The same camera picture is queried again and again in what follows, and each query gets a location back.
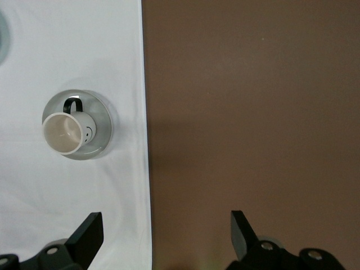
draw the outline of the mug handle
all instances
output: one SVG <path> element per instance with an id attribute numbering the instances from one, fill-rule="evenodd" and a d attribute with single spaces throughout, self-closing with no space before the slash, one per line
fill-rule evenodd
<path id="1" fill-rule="evenodd" d="M 76 111 L 83 111 L 83 103 L 82 103 L 81 99 L 79 99 L 77 97 L 69 97 L 64 103 L 63 112 L 65 112 L 66 114 L 70 114 L 71 105 L 73 104 L 73 102 L 75 102 Z"/>

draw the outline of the glass saucer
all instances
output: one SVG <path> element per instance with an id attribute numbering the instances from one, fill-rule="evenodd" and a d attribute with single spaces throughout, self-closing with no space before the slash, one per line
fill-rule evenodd
<path id="1" fill-rule="evenodd" d="M 6 58 L 10 49 L 10 32 L 5 17 L 0 10 L 0 64 Z"/>
<path id="2" fill-rule="evenodd" d="M 74 160 L 93 159 L 105 150 L 113 133 L 113 124 L 111 122 L 109 111 L 104 103 L 102 103 L 93 92 L 84 90 L 66 90 L 56 94 L 45 106 L 42 123 L 44 123 L 49 115 L 62 112 L 64 102 L 69 97 L 81 99 L 83 102 L 83 111 L 89 114 L 95 121 L 96 135 L 91 142 L 80 147 L 78 151 L 63 156 Z"/>

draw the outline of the brown surface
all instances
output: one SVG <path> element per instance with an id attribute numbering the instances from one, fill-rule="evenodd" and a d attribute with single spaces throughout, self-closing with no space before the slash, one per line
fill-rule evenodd
<path id="1" fill-rule="evenodd" d="M 230 211 L 360 269 L 358 1 L 143 2 L 154 269 L 223 270 Z"/>

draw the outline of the mug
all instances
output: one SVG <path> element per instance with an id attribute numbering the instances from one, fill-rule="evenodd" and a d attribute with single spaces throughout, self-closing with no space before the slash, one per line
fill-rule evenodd
<path id="1" fill-rule="evenodd" d="M 71 112 L 75 102 L 76 111 Z M 70 155 L 91 142 L 96 134 L 94 120 L 83 112 L 83 103 L 76 97 L 68 98 L 63 112 L 49 115 L 43 123 L 43 133 L 47 144 L 61 155 Z"/>

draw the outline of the white cloth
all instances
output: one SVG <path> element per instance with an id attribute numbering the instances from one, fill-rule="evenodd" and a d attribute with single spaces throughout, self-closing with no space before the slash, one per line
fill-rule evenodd
<path id="1" fill-rule="evenodd" d="M 0 63 L 0 254 L 28 259 L 102 212 L 105 240 L 90 269 L 151 269 L 141 1 L 14 0 L 0 12 L 10 33 Z M 98 159 L 65 158 L 43 138 L 43 109 L 67 89 L 108 101 L 113 136 Z"/>

